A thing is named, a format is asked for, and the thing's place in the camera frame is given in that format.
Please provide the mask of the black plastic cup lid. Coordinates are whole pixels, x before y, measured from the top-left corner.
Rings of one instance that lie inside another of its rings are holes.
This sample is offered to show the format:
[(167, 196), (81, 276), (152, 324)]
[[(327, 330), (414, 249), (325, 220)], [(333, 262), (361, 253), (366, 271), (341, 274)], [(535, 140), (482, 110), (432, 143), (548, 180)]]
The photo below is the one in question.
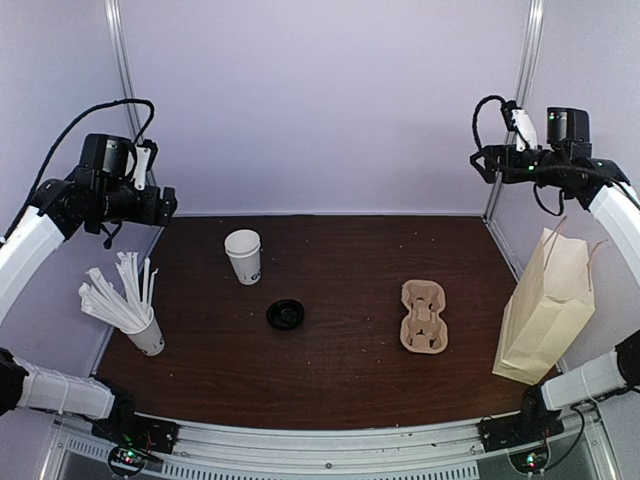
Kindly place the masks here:
[(277, 300), (269, 306), (266, 312), (267, 322), (278, 331), (296, 329), (303, 323), (304, 317), (304, 306), (294, 299)]

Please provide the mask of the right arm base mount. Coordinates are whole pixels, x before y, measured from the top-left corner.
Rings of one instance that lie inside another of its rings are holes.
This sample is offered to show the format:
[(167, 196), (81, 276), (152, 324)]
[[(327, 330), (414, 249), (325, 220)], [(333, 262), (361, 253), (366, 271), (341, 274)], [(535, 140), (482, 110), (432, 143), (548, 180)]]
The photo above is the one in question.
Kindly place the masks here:
[(557, 415), (531, 419), (522, 412), (483, 417), (477, 428), (486, 453), (504, 450), (515, 471), (527, 475), (551, 465), (549, 440), (564, 432)]

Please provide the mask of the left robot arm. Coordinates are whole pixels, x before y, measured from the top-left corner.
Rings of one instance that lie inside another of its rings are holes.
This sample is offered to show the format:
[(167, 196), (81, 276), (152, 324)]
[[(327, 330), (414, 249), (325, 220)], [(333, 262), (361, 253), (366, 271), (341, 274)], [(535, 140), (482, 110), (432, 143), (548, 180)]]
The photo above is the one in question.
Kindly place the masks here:
[[(7, 314), (41, 265), (78, 230), (106, 233), (110, 247), (125, 223), (166, 227), (177, 209), (172, 187), (147, 183), (158, 153), (155, 142), (141, 144), (107, 134), (90, 134), (78, 165), (64, 179), (49, 179), (32, 193), (15, 229), (1, 246), (1, 312)], [(38, 367), (1, 351), (1, 410), (56, 411), (103, 420), (123, 444), (144, 433), (131, 400), (92, 378)]]

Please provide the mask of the white paper cup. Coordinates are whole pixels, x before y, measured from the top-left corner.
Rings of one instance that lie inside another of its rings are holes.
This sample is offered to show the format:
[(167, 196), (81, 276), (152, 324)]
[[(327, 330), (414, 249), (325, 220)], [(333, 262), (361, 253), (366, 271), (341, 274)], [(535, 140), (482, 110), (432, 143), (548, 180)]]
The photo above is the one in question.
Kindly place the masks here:
[(253, 285), (261, 278), (261, 238), (249, 229), (236, 230), (224, 240), (225, 252), (238, 281)]

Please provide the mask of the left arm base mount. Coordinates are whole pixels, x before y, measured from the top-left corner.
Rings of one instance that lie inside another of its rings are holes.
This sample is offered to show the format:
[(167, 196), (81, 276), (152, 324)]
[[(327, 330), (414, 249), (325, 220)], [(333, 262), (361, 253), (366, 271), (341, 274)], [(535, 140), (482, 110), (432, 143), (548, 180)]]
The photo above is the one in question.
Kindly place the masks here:
[(119, 478), (131, 478), (145, 469), (159, 470), (163, 455), (171, 455), (178, 438), (179, 425), (134, 414), (128, 420), (93, 420), (91, 433), (108, 440), (113, 447), (107, 454), (107, 466)]

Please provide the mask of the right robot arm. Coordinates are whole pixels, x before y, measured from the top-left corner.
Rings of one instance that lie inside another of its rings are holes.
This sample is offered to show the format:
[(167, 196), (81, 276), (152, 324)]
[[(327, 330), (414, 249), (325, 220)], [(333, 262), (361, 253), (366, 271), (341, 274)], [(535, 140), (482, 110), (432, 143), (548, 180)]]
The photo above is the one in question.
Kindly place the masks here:
[[(486, 183), (498, 173), (510, 183), (532, 183), (534, 189), (555, 187), (559, 199), (577, 200), (608, 232), (632, 273), (639, 272), (639, 203), (628, 178), (611, 160), (591, 156), (590, 120), (586, 111), (550, 107), (547, 110), (549, 149), (537, 143), (527, 112), (514, 101), (496, 96), (508, 131), (509, 145), (485, 145), (470, 162)], [(608, 394), (617, 395), (639, 385), (639, 335), (633, 333), (607, 354), (542, 385), (530, 387), (524, 405), (513, 419), (519, 440), (535, 440), (551, 424), (551, 414), (565, 407)]]

